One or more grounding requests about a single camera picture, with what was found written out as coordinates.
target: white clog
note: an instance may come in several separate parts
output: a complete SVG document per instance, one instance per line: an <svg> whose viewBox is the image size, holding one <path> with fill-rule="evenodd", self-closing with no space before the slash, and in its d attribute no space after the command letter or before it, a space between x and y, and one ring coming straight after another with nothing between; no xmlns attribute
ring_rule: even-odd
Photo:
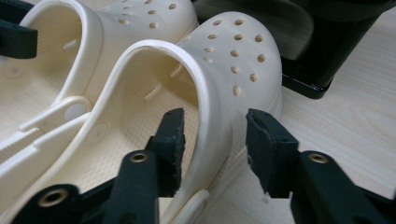
<svg viewBox="0 0 396 224"><path fill-rule="evenodd" d="M176 43L197 22L187 0L120 0L98 11L74 0L46 0L21 26L38 30L37 56L0 58L0 163L91 111L115 62L133 43Z"/></svg>
<svg viewBox="0 0 396 224"><path fill-rule="evenodd" d="M183 107L181 187L173 199L160 199L161 222L192 223L237 175L238 167L247 164L248 109L279 116L281 78L274 39L261 23L242 13L220 14L176 45L161 40L133 44L117 61L73 142L21 192L3 220L11 220L47 186L70 183L85 192L114 177L122 157L144 148L156 133L163 114ZM34 169L23 166L25 171Z"/></svg>

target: croc shoe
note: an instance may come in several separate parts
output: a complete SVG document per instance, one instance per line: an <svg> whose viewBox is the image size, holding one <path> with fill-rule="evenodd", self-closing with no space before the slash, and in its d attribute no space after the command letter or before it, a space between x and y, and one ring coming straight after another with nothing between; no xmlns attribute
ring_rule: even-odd
<svg viewBox="0 0 396 224"><path fill-rule="evenodd" d="M21 26L38 30L37 56L0 58L0 163L91 111L115 62L133 43L176 43L197 22L186 0L122 0L98 11L74 0L46 0Z"/></svg>
<svg viewBox="0 0 396 224"><path fill-rule="evenodd" d="M133 44L120 56L75 139L47 172L17 194L21 197L4 220L47 186L70 183L85 192L114 177L122 157L144 148L155 134L163 113L183 107L181 187L173 199L160 199L160 211L162 223L192 223L247 164L248 109L279 117L281 78L274 39L242 13L219 14L177 44L152 39ZM22 165L31 174L43 172Z"/></svg>

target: black object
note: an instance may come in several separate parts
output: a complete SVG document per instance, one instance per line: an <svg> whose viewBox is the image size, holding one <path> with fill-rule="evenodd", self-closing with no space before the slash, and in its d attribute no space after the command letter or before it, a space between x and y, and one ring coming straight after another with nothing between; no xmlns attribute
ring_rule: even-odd
<svg viewBox="0 0 396 224"><path fill-rule="evenodd" d="M32 7L22 1L0 0L0 55L17 59L36 56L37 30L18 25Z"/></svg>
<svg viewBox="0 0 396 224"><path fill-rule="evenodd" d="M279 3L276 7L268 2L277 0L222 0L222 4L228 11L241 11L247 14L256 13L257 19L264 22L265 10L273 13L267 20L278 21L276 16L281 16L283 8ZM323 97L329 89L332 79L338 69L347 59L352 50L358 45L366 32L375 23L382 12L394 7L395 0L290 0L312 19L313 33L304 51L297 58L288 58L287 53L282 55L281 62L283 72L283 85L291 90L312 98ZM200 6L197 11L200 22L215 16L218 12L209 3Z"/></svg>
<svg viewBox="0 0 396 224"><path fill-rule="evenodd" d="M355 186L328 155L298 152L296 140L270 114L247 114L247 153L251 170L272 198L291 198L300 224L396 223L395 200Z"/></svg>
<svg viewBox="0 0 396 224"><path fill-rule="evenodd" d="M83 194L73 185L43 189L12 223L159 223L158 197L180 186L183 118L181 108L167 112L146 150L123 158L117 177Z"/></svg>

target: light wood surface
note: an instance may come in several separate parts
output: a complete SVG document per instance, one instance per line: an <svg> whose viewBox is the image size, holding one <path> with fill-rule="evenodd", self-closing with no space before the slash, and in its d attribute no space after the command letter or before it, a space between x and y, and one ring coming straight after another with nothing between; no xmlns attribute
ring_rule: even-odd
<svg viewBox="0 0 396 224"><path fill-rule="evenodd" d="M82 1L93 8L113 0ZM284 88L281 123L337 160L355 184L388 198L396 188L396 8L384 13L338 71L326 95L310 100ZM289 200L263 195L246 169L202 223L293 223Z"/></svg>

